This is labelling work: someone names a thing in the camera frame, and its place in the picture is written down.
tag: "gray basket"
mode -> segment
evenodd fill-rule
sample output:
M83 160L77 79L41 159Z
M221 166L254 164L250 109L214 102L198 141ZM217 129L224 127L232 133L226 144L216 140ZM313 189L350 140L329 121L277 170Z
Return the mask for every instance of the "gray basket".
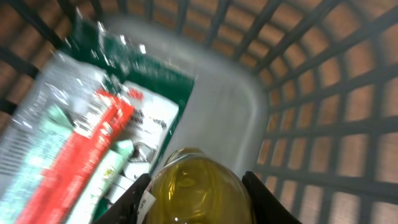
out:
M198 77L165 157L252 170L304 223L398 223L397 1L0 0L1 127L75 6Z

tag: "green packaging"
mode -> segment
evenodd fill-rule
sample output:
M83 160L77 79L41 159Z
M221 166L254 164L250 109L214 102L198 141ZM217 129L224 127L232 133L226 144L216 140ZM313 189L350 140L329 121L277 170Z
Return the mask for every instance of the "green packaging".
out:
M152 166L156 167L183 115L194 79L166 63L142 54L138 49L128 45L123 36L104 31L100 23L93 24L80 18L76 19L73 32L61 50L79 61L105 69L112 80L114 91L119 92L120 84L129 81L178 105L178 115Z

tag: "plastic basket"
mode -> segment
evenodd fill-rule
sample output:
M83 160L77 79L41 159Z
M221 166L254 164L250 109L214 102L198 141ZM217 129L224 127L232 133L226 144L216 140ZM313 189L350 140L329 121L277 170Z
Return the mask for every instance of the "plastic basket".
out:
M191 63L199 60L198 67L222 73L217 85L244 86L239 94L218 92L237 99L236 105L219 101L214 108L226 108L218 111L225 116L228 110L246 114L250 124L215 126L214 133L239 131L213 139L189 136L200 127L183 118L177 132L185 135L174 136L169 148L217 147L207 149L212 157L239 175L254 171L304 223L398 223L398 2L2 0L3 129L70 31L75 6L115 32L152 38L149 46L156 45L149 34L164 34L162 42L175 44L166 53L181 58L190 52ZM140 29L128 31L126 24ZM188 53L176 53L178 45ZM189 72L201 80L200 72ZM229 72L234 82L224 74ZM187 117L210 98L205 94L210 84L201 84L197 97L193 93ZM245 103L247 110L240 108Z

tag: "bottle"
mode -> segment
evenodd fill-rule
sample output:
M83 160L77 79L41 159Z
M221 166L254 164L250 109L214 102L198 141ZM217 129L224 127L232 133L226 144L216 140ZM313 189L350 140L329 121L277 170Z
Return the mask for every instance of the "bottle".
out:
M155 201L146 215L141 213L145 224L256 223L238 177L197 148L174 152L147 191Z

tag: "plastic wrapping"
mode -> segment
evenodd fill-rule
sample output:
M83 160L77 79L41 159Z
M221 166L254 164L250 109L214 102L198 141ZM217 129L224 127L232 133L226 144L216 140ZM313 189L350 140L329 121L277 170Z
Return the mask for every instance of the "plastic wrapping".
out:
M61 52L57 52L54 59L45 67L33 90L29 93L23 104L20 105L14 121L6 132L6 137L0 144L0 160L4 161L4 158L9 158L9 155L13 153L12 149L21 148L21 144L23 144L24 149L30 149L33 147L32 144L37 144L35 139L47 139L44 136L46 133L43 131L44 125L40 124L39 121L44 116L44 111L47 111L52 106L57 106L58 110L64 112L64 116L71 124L79 126L79 123L76 121L86 113L90 95L95 90L103 89L109 93L121 93L123 95L126 93L124 90L129 85L136 85L138 88L144 90L145 93L149 93L154 98L162 99L164 102L172 105L172 113L166 117L163 116L162 112L163 110L167 110L167 107L153 106L151 108L151 110L155 111L150 111L150 113L158 115L148 118L155 125L162 127L162 132L157 133L158 137L156 137L155 144L151 145L152 141L137 141L133 135L124 138L134 141L136 153L134 153L134 156L129 161L140 163L141 165L145 163L146 165L145 168L139 169L134 175L130 175L129 181L134 182L136 179L135 176L138 177L142 173L153 171L182 117L193 89L194 79L187 77L184 73L171 67L169 64L149 57L144 54L145 52L128 45L123 36L111 35L104 31L100 23L94 26L89 22L77 19L71 36L67 37L64 46L60 50ZM129 119L132 122L134 117L130 116ZM63 220L67 216L68 211L77 200L91 175L85 175L84 181L76 182L72 178L68 178L68 180L62 178L61 174L63 172L61 170L65 171L65 175L79 176L80 174L75 174L74 170L86 169L75 166L72 162L66 162L71 157L64 153L65 148L70 147L70 140L77 133L80 136L87 134L84 129L80 129L79 131L75 129L72 134L67 131L64 133L56 132L56 136L53 137L59 138L57 144L53 144L54 140L47 139L52 144L51 148L58 150L54 150L51 153L51 159L45 159L46 162L43 163L44 165L40 164L35 167L34 175L37 176L37 179L31 185L34 187L24 192L25 196L23 200L20 200L19 211L13 210L9 206L14 198L18 198L13 196L17 190L10 190L11 193L6 198L10 198L11 200L7 200L4 204L13 213L12 218L5 219L6 223L10 220L15 220L18 215L18 223L52 223ZM65 141L66 144L63 147L59 147ZM98 158L103 156L105 148L103 147L100 155L97 155ZM33 157L37 158L38 161L42 161L43 157L45 157L43 156L43 152L44 149L41 148L41 151L37 151L35 154L27 155L24 152L19 155L18 166L12 174L8 174L8 177L12 177L19 170L19 172L23 173L19 181L26 181L27 177L32 175L32 173L26 171L31 170L32 164L23 162L22 165L25 164L27 166L26 169L23 169L19 167L21 161L24 159L31 161ZM90 167L90 171L93 171L98 163L99 160L97 159L96 164L92 164ZM45 173L44 180L39 185L43 179L43 169L47 169L51 165L50 171ZM9 180L5 181L6 184L0 188L0 196L2 189L4 190L9 185ZM68 194L72 196L66 199L63 191L58 189L68 188L70 184L77 185L72 186L75 191L72 193L69 192ZM30 199L23 213L20 214L21 208L28 198L32 196L35 187L38 185L39 188L35 192L35 196Z
M166 135L158 143L158 150L155 151L151 164L136 161L145 167L141 167L140 172L130 175L129 178L134 180L136 179L134 176L152 172L182 117L193 89L194 79L169 64L145 55L140 49L130 46L123 35L112 35L106 32L100 23L94 25L77 19L76 26L71 36L67 38L67 45L62 48L62 51L79 61L105 69L115 86L118 83L121 84L119 91L123 91L128 83L135 83L178 106L176 115L172 116L175 118L172 118L170 125L167 126Z
M59 223L72 208L134 108L97 91L17 223Z
M41 172L51 166L70 134L66 120L84 113L88 98L95 90L108 89L109 83L104 70L55 53L0 143L0 208L5 211L1 223L15 221Z

